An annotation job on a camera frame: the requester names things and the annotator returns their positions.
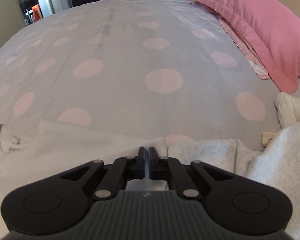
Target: pink polka dot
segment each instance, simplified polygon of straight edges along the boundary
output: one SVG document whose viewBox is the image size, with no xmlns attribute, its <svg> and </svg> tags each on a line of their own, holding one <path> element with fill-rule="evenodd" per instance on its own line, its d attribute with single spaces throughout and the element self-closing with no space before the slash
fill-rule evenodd
<svg viewBox="0 0 300 240">
<path fill-rule="evenodd" d="M 173 145 L 176 145 L 180 142 L 193 142 L 193 140 L 182 134 L 173 134 L 173 135 L 168 135 L 165 137 L 166 138 L 166 146 L 171 147 Z"/>
<path fill-rule="evenodd" d="M 247 92 L 240 93 L 236 99 L 239 113 L 248 120 L 261 121 L 266 117 L 266 108 L 263 102 Z"/>
<path fill-rule="evenodd" d="M 159 27 L 159 24 L 153 22 L 142 22 L 139 23 L 138 26 L 140 28 L 155 29 Z"/>
<path fill-rule="evenodd" d="M 2 97 L 9 89 L 10 84 L 4 84 L 1 88 L 0 88 L 0 97 Z"/>
<path fill-rule="evenodd" d="M 209 32 L 208 30 L 194 30 L 192 31 L 192 34 L 200 39 L 212 39 L 214 38 L 214 34 L 212 32 Z"/>
<path fill-rule="evenodd" d="M 87 59 L 77 66 L 73 72 L 75 77 L 91 77 L 103 69 L 103 63 L 97 59 Z"/>
<path fill-rule="evenodd" d="M 137 16 L 153 16 L 152 12 L 138 12 L 136 13 Z"/>
<path fill-rule="evenodd" d="M 147 87 L 157 93 L 167 94 L 181 88 L 182 75 L 174 69 L 156 69 L 146 75 Z"/>
<path fill-rule="evenodd" d="M 25 42 L 21 43 L 21 44 L 19 45 L 18 49 L 21 49 L 25 44 L 26 44 Z"/>
<path fill-rule="evenodd" d="M 22 97 L 20 97 L 13 107 L 12 110 L 13 116 L 23 115 L 26 111 L 28 111 L 33 100 L 34 100 L 34 93 L 32 92 L 26 93 Z"/>
<path fill-rule="evenodd" d="M 142 43 L 148 49 L 164 49 L 170 45 L 170 41 L 163 38 L 150 38 Z"/>
<path fill-rule="evenodd" d="M 69 122 L 89 127 L 91 124 L 90 114 L 83 108 L 74 107 L 64 111 L 59 118 L 59 122 Z"/>
<path fill-rule="evenodd" d="M 224 52 L 213 52 L 211 58 L 215 63 L 223 67 L 235 67 L 237 65 L 236 60 Z"/>
<path fill-rule="evenodd" d="M 108 35 L 103 33 L 99 33 L 96 37 L 89 41 L 89 44 L 98 44 L 98 43 L 106 43 L 108 42 Z"/>
<path fill-rule="evenodd" d="M 80 24 L 76 23 L 76 24 L 71 24 L 66 28 L 66 31 L 70 31 L 70 30 L 74 30 L 75 28 L 77 28 Z"/>
<path fill-rule="evenodd" d="M 43 41 L 43 38 L 40 39 L 40 40 L 37 40 L 32 46 L 33 46 L 34 48 L 37 48 L 37 47 L 41 44 L 42 41 Z"/>
<path fill-rule="evenodd" d="M 11 56 L 7 59 L 6 63 L 4 64 L 4 67 L 6 67 L 7 65 L 9 65 L 14 59 L 16 58 L 16 56 Z"/>
<path fill-rule="evenodd" d="M 61 38 L 61 39 L 55 41 L 55 43 L 53 43 L 53 47 L 57 47 L 57 46 L 63 45 L 65 43 L 67 43 L 69 40 L 70 40 L 70 37 Z"/>
<path fill-rule="evenodd" d="M 50 58 L 42 63 L 40 63 L 37 68 L 35 69 L 36 73 L 41 73 L 46 71 L 48 68 L 50 68 L 54 63 L 56 62 L 55 58 Z"/>
<path fill-rule="evenodd" d="M 23 58 L 16 64 L 16 67 L 22 67 L 22 66 L 25 64 L 25 62 L 26 62 L 27 59 L 28 59 L 28 56 L 23 57 Z"/>
</svg>

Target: polka dot bedsheet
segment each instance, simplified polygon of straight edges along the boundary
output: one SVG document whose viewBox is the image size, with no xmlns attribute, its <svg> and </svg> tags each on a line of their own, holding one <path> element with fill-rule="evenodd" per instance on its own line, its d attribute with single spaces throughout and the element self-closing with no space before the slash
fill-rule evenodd
<svg viewBox="0 0 300 240">
<path fill-rule="evenodd" d="M 279 90 L 191 2 L 102 0 L 20 30 L 0 49 L 0 123 L 24 135 L 45 118 L 260 150 L 261 134 L 280 130 Z"/>
</svg>

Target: white fabric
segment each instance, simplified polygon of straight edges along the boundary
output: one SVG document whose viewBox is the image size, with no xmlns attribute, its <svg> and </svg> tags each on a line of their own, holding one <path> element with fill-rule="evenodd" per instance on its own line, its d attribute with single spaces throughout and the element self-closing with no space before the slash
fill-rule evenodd
<svg viewBox="0 0 300 240">
<path fill-rule="evenodd" d="M 129 138 L 65 122 L 44 120 L 34 133 L 31 139 L 22 140 L 11 135 L 4 127 L 1 129 L 0 206 L 3 198 L 12 190 L 94 159 L 102 159 L 105 164 L 112 163 L 119 157 L 137 155 L 140 146 L 154 146 L 159 156 L 167 155 L 164 138 Z M 0 214 L 0 238 L 8 232 Z"/>
<path fill-rule="evenodd" d="M 251 60 L 249 60 L 249 63 L 253 69 L 253 71 L 260 77 L 262 80 L 269 79 L 269 74 L 266 70 L 264 70 L 260 65 L 253 63 Z"/>
<path fill-rule="evenodd" d="M 281 128 L 300 122 L 300 98 L 281 92 L 274 101 Z"/>
<path fill-rule="evenodd" d="M 300 122 L 281 130 L 263 153 L 238 140 L 205 140 L 169 147 L 168 156 L 186 164 L 201 160 L 281 190 L 293 205 L 286 232 L 300 240 Z"/>
<path fill-rule="evenodd" d="M 0 145 L 0 205 L 15 188 L 93 159 L 112 163 L 118 157 L 136 155 L 141 145 L 155 146 L 160 156 L 167 154 L 164 138 L 129 138 L 48 121 L 41 121 L 26 140 L 2 127 Z M 199 159 L 283 191 L 293 204 L 286 232 L 300 240 L 300 122 L 279 132 L 264 153 L 250 151 L 239 140 L 206 140 L 169 147 L 168 156 L 184 164 Z M 0 215 L 0 238 L 7 232 Z"/>
</svg>

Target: metal pin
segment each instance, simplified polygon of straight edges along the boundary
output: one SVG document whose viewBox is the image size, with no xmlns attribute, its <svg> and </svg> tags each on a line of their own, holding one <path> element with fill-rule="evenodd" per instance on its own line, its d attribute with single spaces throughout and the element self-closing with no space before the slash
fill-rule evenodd
<svg viewBox="0 0 300 240">
<path fill-rule="evenodd" d="M 197 197 L 199 196 L 199 191 L 197 191 L 196 189 L 189 188 L 183 191 L 183 195 L 185 197 Z"/>
<path fill-rule="evenodd" d="M 111 192 L 107 189 L 100 189 L 95 192 L 96 197 L 106 198 L 111 196 Z"/>
</svg>

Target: pink pillow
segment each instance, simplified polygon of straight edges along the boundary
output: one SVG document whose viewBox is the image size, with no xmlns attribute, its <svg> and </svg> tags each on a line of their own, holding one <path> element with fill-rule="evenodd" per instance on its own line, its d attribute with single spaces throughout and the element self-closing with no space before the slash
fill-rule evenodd
<svg viewBox="0 0 300 240">
<path fill-rule="evenodd" d="M 218 12 L 258 54 L 282 92 L 300 76 L 300 19 L 277 0 L 196 0 Z"/>
</svg>

